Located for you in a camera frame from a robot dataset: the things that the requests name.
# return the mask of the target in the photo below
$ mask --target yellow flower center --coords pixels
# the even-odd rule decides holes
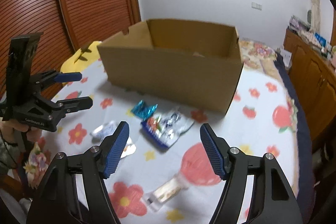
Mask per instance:
[[[119,200],[119,204],[123,207],[127,207],[130,204],[130,201],[127,197],[124,196]]]

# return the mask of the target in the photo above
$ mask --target person's sleeve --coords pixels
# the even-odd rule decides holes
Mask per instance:
[[[13,162],[8,152],[11,154],[15,162]],[[3,140],[0,138],[0,175],[6,175],[9,169],[16,168],[16,163],[18,161],[19,155],[20,150],[18,146],[10,145],[6,142],[3,142]]]

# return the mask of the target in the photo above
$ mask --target human hand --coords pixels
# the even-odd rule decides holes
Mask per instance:
[[[10,119],[9,121],[0,121],[0,129],[2,137],[8,143],[16,143],[14,138],[14,129],[21,132],[26,132],[29,129],[29,125],[22,124],[15,119]],[[31,130],[27,132],[27,140],[31,142],[36,142],[41,138],[42,130],[32,127]]]

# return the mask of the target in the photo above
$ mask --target blue rubber fingertip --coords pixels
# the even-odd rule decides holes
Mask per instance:
[[[129,137],[129,125],[125,123],[116,141],[114,142],[110,152],[106,157],[106,165],[103,172],[105,177],[107,178],[110,177],[110,175],[116,171],[118,163],[120,161],[121,154],[125,149],[128,137]]]
[[[82,80],[80,72],[60,73],[54,77],[56,83],[77,82]]]
[[[216,175],[223,179],[226,175],[226,172],[224,170],[224,160],[221,154],[219,153],[213,139],[204,125],[201,126],[199,132],[201,135],[202,144],[208,155],[213,171]]]

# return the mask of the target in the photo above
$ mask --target white paper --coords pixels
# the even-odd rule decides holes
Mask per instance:
[[[291,62],[292,53],[286,50],[281,49],[280,54],[283,57],[283,63],[286,67],[289,67],[289,64]]]

